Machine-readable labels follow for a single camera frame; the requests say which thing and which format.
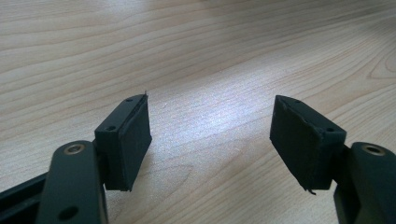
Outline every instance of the wood grain pattern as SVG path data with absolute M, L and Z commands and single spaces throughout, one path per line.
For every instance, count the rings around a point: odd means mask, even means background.
M 0 190 L 149 95 L 153 142 L 111 223 L 337 223 L 269 141 L 276 94 L 396 152 L 392 1 L 2 1 Z

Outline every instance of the wooden surface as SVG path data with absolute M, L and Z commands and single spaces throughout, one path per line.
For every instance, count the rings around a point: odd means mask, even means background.
M 396 152 L 392 1 L 0 2 L 0 190 L 148 91 L 153 142 L 111 223 L 337 223 L 269 140 L 276 94 Z

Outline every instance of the black plastic part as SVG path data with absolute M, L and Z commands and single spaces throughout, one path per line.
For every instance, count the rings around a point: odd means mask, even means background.
M 46 175 L 39 175 L 0 194 L 0 223 L 35 223 Z
M 347 166 L 361 204 L 355 223 L 396 223 L 395 154 L 374 144 L 354 143 Z
M 68 143 L 54 152 L 36 223 L 107 223 L 91 142 Z
M 124 100 L 95 130 L 106 189 L 132 189 L 150 143 L 148 96 Z
M 278 95 L 270 139 L 304 189 L 329 189 L 332 157 L 344 148 L 347 132 L 301 101 Z

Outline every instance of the metal screw head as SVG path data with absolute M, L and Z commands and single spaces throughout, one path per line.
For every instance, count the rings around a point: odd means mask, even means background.
M 362 149 L 365 152 L 368 152 L 372 155 L 375 156 L 385 156 L 385 151 L 384 149 L 380 148 L 380 147 L 376 147 L 376 146 L 371 146 L 371 145 L 365 145 L 362 147 Z
M 84 150 L 85 146 L 82 144 L 74 144 L 64 149 L 64 154 L 70 156 L 75 155 Z

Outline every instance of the wooden table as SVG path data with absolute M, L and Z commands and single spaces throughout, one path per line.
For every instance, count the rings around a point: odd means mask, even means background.
M 0 190 L 148 91 L 153 142 L 111 223 L 337 223 L 269 140 L 276 94 L 396 152 L 392 1 L 0 3 Z

